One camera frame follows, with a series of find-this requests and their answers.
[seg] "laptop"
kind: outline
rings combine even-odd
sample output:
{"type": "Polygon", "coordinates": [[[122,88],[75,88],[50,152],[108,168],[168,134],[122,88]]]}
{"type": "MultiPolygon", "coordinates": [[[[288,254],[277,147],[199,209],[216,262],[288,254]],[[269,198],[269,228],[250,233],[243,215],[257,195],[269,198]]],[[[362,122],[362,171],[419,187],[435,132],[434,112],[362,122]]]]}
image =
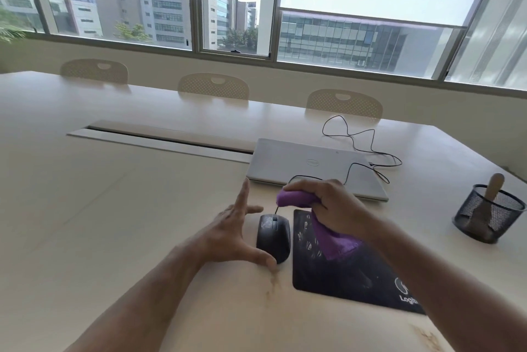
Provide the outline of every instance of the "laptop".
{"type": "Polygon", "coordinates": [[[370,164],[366,156],[355,151],[258,139],[247,177],[276,185],[287,184],[293,176],[338,179],[344,183],[349,166],[354,162],[367,167],[351,167],[348,180],[344,184],[346,190],[360,198],[388,201],[379,177],[369,169],[370,164]]]}

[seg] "palm leaf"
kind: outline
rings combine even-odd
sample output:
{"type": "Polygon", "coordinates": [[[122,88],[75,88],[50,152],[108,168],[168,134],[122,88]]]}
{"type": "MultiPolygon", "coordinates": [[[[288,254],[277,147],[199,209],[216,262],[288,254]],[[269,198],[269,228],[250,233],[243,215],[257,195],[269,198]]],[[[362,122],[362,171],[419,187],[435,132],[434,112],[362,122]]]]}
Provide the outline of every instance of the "palm leaf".
{"type": "Polygon", "coordinates": [[[25,37],[25,32],[15,26],[0,25],[0,41],[10,43],[13,40],[20,40],[25,37]]]}

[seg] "right arm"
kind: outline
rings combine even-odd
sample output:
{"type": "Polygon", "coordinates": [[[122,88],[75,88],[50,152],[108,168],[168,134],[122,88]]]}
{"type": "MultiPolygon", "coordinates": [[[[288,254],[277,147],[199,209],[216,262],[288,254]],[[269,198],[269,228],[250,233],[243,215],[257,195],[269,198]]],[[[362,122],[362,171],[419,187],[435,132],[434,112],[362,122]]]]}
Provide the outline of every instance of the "right arm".
{"type": "Polygon", "coordinates": [[[375,249],[423,306],[457,352],[527,350],[527,317],[496,292],[374,215],[337,180],[301,180],[286,190],[316,194],[313,211],[326,227],[375,249]]]}

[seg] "beige wall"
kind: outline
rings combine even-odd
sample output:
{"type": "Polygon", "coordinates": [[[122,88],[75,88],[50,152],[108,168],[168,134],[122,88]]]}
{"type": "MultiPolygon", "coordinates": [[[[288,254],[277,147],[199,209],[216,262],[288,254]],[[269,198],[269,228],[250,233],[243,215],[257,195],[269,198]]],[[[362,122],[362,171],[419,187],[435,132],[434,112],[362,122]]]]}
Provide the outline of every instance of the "beige wall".
{"type": "Polygon", "coordinates": [[[249,85],[251,100],[277,104],[305,106],[312,91],[324,88],[362,92],[382,103],[385,118],[437,126],[527,178],[527,100],[520,98],[36,40],[2,45],[0,67],[58,73],[64,62],[88,57],[122,62],[130,84],[160,89],[177,89],[182,76],[195,72],[236,76],[249,85]]]}

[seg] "wooden handle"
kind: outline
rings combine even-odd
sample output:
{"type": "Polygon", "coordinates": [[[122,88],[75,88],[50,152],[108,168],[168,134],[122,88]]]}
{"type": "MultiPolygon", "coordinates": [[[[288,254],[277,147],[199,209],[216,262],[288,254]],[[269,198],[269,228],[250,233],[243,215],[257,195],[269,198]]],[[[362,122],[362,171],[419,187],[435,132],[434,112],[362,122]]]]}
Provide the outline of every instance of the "wooden handle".
{"type": "Polygon", "coordinates": [[[489,201],[494,201],[498,192],[503,187],[504,182],[505,182],[504,175],[502,175],[501,173],[493,174],[489,181],[489,185],[487,186],[487,189],[485,191],[485,198],[487,198],[489,201]]]}

